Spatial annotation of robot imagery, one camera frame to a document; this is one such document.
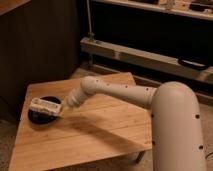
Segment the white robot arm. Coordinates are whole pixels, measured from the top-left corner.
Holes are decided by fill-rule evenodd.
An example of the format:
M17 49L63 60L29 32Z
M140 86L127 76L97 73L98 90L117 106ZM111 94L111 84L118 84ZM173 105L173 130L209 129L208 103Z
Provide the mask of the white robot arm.
M79 106L96 94L150 111L154 171L207 171L198 98L190 87L180 82L157 88L115 84L87 76L69 92L67 103Z

